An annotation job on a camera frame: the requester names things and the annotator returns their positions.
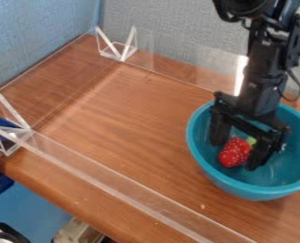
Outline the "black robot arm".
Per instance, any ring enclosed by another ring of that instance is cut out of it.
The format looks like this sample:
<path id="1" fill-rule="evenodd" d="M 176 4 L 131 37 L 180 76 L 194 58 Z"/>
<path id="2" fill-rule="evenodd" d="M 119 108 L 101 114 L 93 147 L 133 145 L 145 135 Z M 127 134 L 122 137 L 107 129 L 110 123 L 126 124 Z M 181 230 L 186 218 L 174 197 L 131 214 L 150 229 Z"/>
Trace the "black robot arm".
<path id="1" fill-rule="evenodd" d="M 214 93 L 210 141 L 221 145 L 237 128 L 257 142 L 245 167 L 264 166 L 282 149 L 290 126 L 278 119 L 292 69 L 300 64 L 300 0 L 213 0 L 220 18 L 249 30 L 248 65 L 238 95 Z"/>

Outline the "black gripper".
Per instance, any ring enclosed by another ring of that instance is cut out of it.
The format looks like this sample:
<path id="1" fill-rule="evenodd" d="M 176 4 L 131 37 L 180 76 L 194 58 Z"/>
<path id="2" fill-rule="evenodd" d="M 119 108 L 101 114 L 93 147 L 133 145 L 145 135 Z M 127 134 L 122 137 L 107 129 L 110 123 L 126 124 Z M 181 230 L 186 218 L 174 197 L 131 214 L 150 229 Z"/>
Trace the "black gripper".
<path id="1" fill-rule="evenodd" d="M 232 128 L 248 134 L 252 147 L 245 168 L 254 171 L 264 166 L 281 146 L 289 126 L 276 112 L 288 82 L 285 72 L 276 75 L 246 75 L 238 96 L 222 91 L 214 93 L 210 121 L 210 142 L 222 145 Z"/>

